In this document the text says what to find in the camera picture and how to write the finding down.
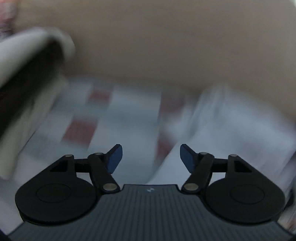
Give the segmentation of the light blue t-shirt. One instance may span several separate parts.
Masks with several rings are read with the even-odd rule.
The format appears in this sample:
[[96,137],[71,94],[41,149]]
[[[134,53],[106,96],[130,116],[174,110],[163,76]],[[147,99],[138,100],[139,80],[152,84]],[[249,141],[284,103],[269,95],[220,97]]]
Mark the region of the light blue t-shirt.
[[162,125],[173,148],[151,184],[181,185],[189,172],[180,146],[217,158],[236,154],[289,195],[295,180],[295,124],[268,104],[227,87],[205,90],[197,104]]

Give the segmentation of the checkered pink grey rug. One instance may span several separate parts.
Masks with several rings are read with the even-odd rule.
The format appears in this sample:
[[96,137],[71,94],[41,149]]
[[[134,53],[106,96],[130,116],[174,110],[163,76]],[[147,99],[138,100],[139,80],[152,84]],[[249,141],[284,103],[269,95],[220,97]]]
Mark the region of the checkered pink grey rug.
[[[212,87],[231,89],[225,85]],[[151,184],[173,148],[163,123],[196,105],[205,90],[186,93],[125,86],[103,78],[72,77],[21,151],[12,178],[1,181],[1,230],[10,233],[22,222],[14,201],[17,189],[65,154],[85,158],[121,144],[123,158],[113,173],[114,179],[120,185]]]

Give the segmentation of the cream folded garment at bottom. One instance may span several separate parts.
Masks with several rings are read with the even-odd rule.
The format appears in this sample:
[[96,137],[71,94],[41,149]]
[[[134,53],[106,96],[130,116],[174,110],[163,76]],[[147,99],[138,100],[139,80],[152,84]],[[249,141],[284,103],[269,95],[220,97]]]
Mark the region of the cream folded garment at bottom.
[[13,176],[18,162],[18,155],[27,141],[46,117],[54,101],[68,85],[62,75],[44,87],[29,100],[19,117],[6,129],[1,137],[1,178],[8,180]]

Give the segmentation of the dark brown folded garment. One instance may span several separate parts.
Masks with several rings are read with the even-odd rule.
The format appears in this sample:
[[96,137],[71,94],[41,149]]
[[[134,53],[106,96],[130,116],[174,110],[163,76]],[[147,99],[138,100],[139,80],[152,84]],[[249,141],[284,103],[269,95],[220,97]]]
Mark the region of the dark brown folded garment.
[[64,59],[61,45],[50,39],[1,87],[1,136],[53,82]]

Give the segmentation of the beige sofa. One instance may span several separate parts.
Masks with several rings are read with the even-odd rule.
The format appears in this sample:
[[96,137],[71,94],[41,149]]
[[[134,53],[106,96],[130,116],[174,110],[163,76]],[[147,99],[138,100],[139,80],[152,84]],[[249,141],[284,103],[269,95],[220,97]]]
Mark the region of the beige sofa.
[[69,74],[227,83],[295,117],[291,1],[21,1],[15,30],[31,27],[72,37]]

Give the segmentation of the white folded garment on top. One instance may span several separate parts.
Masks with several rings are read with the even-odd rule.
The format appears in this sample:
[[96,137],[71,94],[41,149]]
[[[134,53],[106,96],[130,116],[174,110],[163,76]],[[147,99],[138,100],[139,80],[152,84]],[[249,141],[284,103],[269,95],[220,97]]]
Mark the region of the white folded garment on top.
[[43,50],[50,40],[58,42],[66,59],[75,53],[70,35],[53,27],[34,27],[4,39],[1,42],[1,85],[8,82],[30,57]]

